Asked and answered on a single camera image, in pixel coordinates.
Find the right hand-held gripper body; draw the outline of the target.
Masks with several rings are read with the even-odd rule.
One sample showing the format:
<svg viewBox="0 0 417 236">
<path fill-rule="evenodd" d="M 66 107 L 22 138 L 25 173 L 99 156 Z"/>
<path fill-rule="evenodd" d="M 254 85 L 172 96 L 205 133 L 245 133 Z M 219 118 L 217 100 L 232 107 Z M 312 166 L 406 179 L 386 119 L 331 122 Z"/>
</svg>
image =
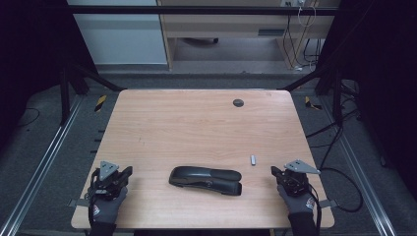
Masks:
<svg viewBox="0 0 417 236">
<path fill-rule="evenodd" d="M 308 174 L 320 175 L 321 171 L 301 159 L 296 159 L 286 163 L 283 171 L 278 171 L 278 183 L 288 196 L 300 197 L 310 190 Z"/>
</svg>

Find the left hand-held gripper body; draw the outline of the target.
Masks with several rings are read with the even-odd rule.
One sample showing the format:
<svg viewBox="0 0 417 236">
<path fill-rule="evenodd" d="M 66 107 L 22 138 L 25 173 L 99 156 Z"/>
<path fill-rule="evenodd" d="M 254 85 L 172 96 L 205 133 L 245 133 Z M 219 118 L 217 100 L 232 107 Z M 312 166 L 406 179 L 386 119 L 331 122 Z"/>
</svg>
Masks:
<svg viewBox="0 0 417 236">
<path fill-rule="evenodd" d="M 99 167 L 90 176 L 87 199 L 89 201 L 94 199 L 111 201 L 117 198 L 121 189 L 127 186 L 121 183 L 120 172 L 117 164 L 101 161 Z"/>
</svg>

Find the black stapler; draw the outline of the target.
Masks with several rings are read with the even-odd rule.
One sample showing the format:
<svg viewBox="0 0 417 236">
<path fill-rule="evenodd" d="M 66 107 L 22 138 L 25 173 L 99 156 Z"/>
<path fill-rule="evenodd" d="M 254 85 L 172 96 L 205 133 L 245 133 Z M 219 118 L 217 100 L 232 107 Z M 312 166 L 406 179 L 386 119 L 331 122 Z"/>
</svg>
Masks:
<svg viewBox="0 0 417 236">
<path fill-rule="evenodd" d="M 235 170 L 177 166 L 171 171 L 168 182 L 176 187 L 191 187 L 227 196 L 240 196 L 241 179 L 242 175 Z"/>
</svg>

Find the person's right hand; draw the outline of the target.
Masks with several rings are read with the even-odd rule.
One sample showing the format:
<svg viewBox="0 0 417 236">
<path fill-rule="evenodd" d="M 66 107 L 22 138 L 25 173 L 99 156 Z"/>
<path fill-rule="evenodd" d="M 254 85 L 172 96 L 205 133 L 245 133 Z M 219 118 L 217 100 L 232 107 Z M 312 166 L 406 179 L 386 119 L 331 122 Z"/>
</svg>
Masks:
<svg viewBox="0 0 417 236">
<path fill-rule="evenodd" d="M 282 185 L 277 186 L 277 191 L 283 198 L 290 214 L 313 213 L 315 200 L 310 193 L 306 193 L 298 197 L 291 197 L 286 193 Z"/>
</svg>

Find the person's left hand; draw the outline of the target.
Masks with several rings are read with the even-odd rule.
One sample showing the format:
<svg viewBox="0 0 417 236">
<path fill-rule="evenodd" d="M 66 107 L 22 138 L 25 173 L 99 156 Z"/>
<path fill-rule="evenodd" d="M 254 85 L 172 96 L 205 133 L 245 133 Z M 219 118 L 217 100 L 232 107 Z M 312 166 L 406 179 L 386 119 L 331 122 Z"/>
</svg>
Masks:
<svg viewBox="0 0 417 236">
<path fill-rule="evenodd" d="M 123 187 L 119 196 L 111 201 L 98 199 L 92 208 L 92 220 L 99 223 L 114 224 L 118 217 L 119 208 L 127 197 L 128 189 Z"/>
</svg>

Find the yellow black tape strip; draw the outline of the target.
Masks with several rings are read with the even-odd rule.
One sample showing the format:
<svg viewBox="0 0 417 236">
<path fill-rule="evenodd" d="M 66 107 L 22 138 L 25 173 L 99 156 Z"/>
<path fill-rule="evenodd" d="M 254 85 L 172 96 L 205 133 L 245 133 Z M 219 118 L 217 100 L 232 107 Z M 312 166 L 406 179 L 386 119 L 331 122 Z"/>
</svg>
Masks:
<svg viewBox="0 0 417 236">
<path fill-rule="evenodd" d="M 106 97 L 107 97 L 107 95 L 102 95 L 102 96 L 98 99 L 98 101 L 97 101 L 97 103 L 96 103 L 96 106 L 95 106 L 95 108 L 94 108 L 94 112 L 98 112 L 98 111 L 100 111 L 100 110 L 101 110 L 101 107 L 102 107 L 102 105 L 103 105 L 104 101 L 106 100 Z"/>
<path fill-rule="evenodd" d="M 309 96 L 305 96 L 305 106 L 316 110 L 323 109 L 320 105 L 313 104 Z"/>
</svg>

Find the white cabinet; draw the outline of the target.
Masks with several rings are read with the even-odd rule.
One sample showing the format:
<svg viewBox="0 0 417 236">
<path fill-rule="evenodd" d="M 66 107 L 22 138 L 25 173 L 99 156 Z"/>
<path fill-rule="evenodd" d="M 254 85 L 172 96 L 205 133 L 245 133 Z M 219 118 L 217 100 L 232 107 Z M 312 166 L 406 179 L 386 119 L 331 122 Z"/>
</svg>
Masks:
<svg viewBox="0 0 417 236">
<path fill-rule="evenodd" d="M 166 65 L 159 15 L 75 14 L 96 65 Z"/>
</svg>

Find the light wooden desk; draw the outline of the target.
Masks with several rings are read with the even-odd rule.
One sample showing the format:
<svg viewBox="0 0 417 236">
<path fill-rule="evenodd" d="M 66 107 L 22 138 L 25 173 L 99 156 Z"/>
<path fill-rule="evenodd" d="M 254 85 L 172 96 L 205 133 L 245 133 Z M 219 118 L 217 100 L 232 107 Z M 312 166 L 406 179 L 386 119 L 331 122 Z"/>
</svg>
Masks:
<svg viewBox="0 0 417 236">
<path fill-rule="evenodd" d="M 341 0 L 156 0 L 158 6 L 337 8 Z M 311 38 L 324 39 L 332 16 L 162 15 L 165 38 L 273 38 L 286 66 L 302 65 L 300 53 Z"/>
</svg>

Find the aluminium floor rail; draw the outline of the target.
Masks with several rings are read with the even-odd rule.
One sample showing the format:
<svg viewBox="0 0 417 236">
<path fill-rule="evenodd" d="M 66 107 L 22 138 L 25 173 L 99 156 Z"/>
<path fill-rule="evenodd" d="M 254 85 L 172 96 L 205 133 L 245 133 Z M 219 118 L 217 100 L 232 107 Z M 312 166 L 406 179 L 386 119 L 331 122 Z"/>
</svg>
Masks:
<svg viewBox="0 0 417 236">
<path fill-rule="evenodd" d="M 4 224 L 0 228 L 0 236 L 15 236 L 27 215 L 27 212 L 42 185 L 58 151 L 60 150 L 64 140 L 71 129 L 75 118 L 77 117 L 80 106 L 84 101 L 84 97 L 76 95 L 70 108 L 70 113 L 64 123 L 59 126 L 47 150 L 45 151 L 40 163 L 34 170 L 30 181 L 20 196 L 11 214 L 7 217 Z"/>
<path fill-rule="evenodd" d="M 397 236 L 397 233 L 389 219 L 383 204 L 377 195 L 370 179 L 368 178 L 364 168 L 361 166 L 358 156 L 356 155 L 353 146 L 349 143 L 348 137 L 344 134 L 347 130 L 347 126 L 344 122 L 347 120 L 346 116 L 348 112 L 357 114 L 357 107 L 353 101 L 344 97 L 341 100 L 341 111 L 343 118 L 343 128 L 338 135 L 338 143 L 340 145 L 342 155 L 360 193 L 362 194 L 364 208 L 371 215 L 372 220 L 379 232 L 380 236 Z"/>
</svg>

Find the black frame strut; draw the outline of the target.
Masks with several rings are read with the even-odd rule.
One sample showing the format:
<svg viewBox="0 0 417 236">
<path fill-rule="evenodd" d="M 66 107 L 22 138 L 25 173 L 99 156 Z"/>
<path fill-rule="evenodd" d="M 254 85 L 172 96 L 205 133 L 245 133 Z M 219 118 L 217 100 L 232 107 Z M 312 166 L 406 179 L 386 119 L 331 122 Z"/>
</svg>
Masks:
<svg viewBox="0 0 417 236">
<path fill-rule="evenodd" d="M 322 66 L 292 84 L 283 87 L 283 90 L 293 91 L 307 82 L 318 79 L 315 92 L 318 95 L 327 94 L 329 89 L 332 92 L 332 118 L 336 125 L 342 126 L 342 111 L 341 111 L 341 74 L 337 66 Z"/>
<path fill-rule="evenodd" d="M 113 91 L 122 91 L 124 88 L 116 86 L 79 64 L 68 63 L 60 71 L 60 93 L 61 93 L 61 125 L 64 125 L 70 117 L 70 95 L 69 87 L 72 87 L 76 94 L 87 94 L 89 86 L 86 79 L 91 79 L 100 85 Z"/>
</svg>

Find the black horizontal frame bar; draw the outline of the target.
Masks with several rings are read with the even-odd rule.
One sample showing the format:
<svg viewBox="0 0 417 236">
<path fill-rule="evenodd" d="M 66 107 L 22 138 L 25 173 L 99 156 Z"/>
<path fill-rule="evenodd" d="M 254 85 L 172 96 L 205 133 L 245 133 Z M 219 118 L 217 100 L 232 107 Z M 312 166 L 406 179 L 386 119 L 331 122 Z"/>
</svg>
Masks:
<svg viewBox="0 0 417 236">
<path fill-rule="evenodd" d="M 74 14 L 159 14 L 159 15 L 280 15 L 336 16 L 339 8 L 236 7 L 236 6 L 93 6 L 69 5 Z"/>
</svg>

